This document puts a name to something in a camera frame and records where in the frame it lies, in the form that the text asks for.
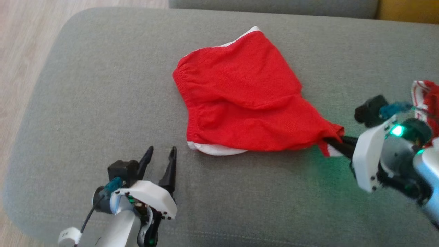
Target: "green led light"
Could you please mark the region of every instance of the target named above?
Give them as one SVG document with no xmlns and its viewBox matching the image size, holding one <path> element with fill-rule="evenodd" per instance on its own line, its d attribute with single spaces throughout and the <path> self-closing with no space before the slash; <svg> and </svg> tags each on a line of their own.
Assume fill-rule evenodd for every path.
<svg viewBox="0 0 439 247">
<path fill-rule="evenodd" d="M 134 200 L 134 197 L 132 196 L 128 196 L 128 200 L 130 201 L 131 204 L 135 203 L 136 201 Z"/>
<path fill-rule="evenodd" d="M 404 127 L 402 127 L 401 125 L 396 125 L 391 131 L 390 134 L 392 135 L 396 135 L 396 136 L 401 136 L 404 133 Z"/>
</svg>

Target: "gray sofa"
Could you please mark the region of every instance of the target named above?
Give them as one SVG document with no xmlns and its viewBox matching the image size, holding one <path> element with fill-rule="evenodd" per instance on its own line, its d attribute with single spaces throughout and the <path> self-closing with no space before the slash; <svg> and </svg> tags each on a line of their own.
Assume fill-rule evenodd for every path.
<svg viewBox="0 0 439 247">
<path fill-rule="evenodd" d="M 437 246 L 415 204 L 390 189 L 359 189 L 345 158 L 318 148 L 208 156 L 186 145 L 187 111 L 172 79 L 178 61 L 257 25 L 303 84 L 303 97 L 350 135 L 353 111 L 377 94 L 410 98 L 413 80 L 439 81 L 437 25 L 205 10 L 95 8 L 61 30 L 21 123 L 4 208 L 26 234 L 55 243 L 80 228 L 94 190 L 118 159 L 155 153 L 158 182 L 178 148 L 177 218 L 159 246 Z M 93 246 L 112 217 L 94 213 Z"/>
<path fill-rule="evenodd" d="M 169 0 L 169 7 L 373 19 L 378 0 Z"/>
</svg>

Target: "wire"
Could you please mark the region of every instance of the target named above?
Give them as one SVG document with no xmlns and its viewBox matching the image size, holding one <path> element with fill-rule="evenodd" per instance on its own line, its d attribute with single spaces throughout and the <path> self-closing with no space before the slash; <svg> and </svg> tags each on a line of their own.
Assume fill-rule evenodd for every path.
<svg viewBox="0 0 439 247">
<path fill-rule="evenodd" d="M 90 212 L 88 213 L 88 215 L 87 215 L 87 218 L 85 219 L 85 221 L 84 221 L 84 224 L 83 224 L 83 226 L 82 226 L 82 228 L 81 228 L 81 233 L 83 233 L 84 232 L 84 229 L 85 229 L 85 226 L 87 225 L 87 223 L 88 223 L 88 220 L 90 219 L 90 216 L 91 216 L 91 214 L 93 213 L 93 211 L 94 211 L 94 209 L 96 208 L 96 206 L 102 201 L 102 199 L 104 198 L 105 196 L 102 196 L 94 205 L 93 205 L 93 207 L 91 208 L 91 210 L 90 210 Z"/>
</svg>

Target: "yellow object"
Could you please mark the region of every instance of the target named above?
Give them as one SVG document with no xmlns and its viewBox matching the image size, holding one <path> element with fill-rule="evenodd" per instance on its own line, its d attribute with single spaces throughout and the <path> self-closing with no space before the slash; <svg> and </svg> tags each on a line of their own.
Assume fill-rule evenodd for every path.
<svg viewBox="0 0 439 247">
<path fill-rule="evenodd" d="M 377 19 L 439 24 L 439 0 L 381 0 Z"/>
</svg>

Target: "fabric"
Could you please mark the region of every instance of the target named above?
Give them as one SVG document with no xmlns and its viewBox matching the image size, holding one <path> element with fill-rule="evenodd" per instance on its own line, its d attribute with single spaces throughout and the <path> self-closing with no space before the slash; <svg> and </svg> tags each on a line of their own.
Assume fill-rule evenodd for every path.
<svg viewBox="0 0 439 247">
<path fill-rule="evenodd" d="M 439 125 L 432 116 L 439 116 L 439 86 L 432 81 L 416 80 L 412 85 L 413 105 L 427 111 L 415 111 L 415 117 L 422 120 L 433 130 L 433 137 L 439 136 Z"/>
<path fill-rule="evenodd" d="M 192 149 L 229 155 L 318 143 L 328 156 L 322 139 L 344 134 L 343 127 L 327 122 L 302 98 L 298 78 L 258 27 L 235 41 L 184 56 L 173 77 L 189 112 Z"/>
<path fill-rule="evenodd" d="M 139 160 L 153 145 L 145 179 L 158 182 L 175 145 L 178 213 L 161 222 L 159 247 L 436 247 L 439 234 L 414 203 L 391 189 L 363 192 L 345 158 L 318 148 L 235 156 L 187 148 L 178 61 L 252 25 L 284 55 L 303 97 L 347 135 L 364 131 L 354 109 L 370 97 L 403 101 L 412 78 L 439 81 L 436 25 L 89 9 L 62 28 L 23 116 L 2 194 L 12 222 L 55 243 L 62 229 L 82 226 L 108 165 Z M 81 246 L 93 246 L 111 218 L 93 213 Z"/>
<path fill-rule="evenodd" d="M 170 8 L 374 19 L 378 0 L 169 0 Z"/>
</svg>

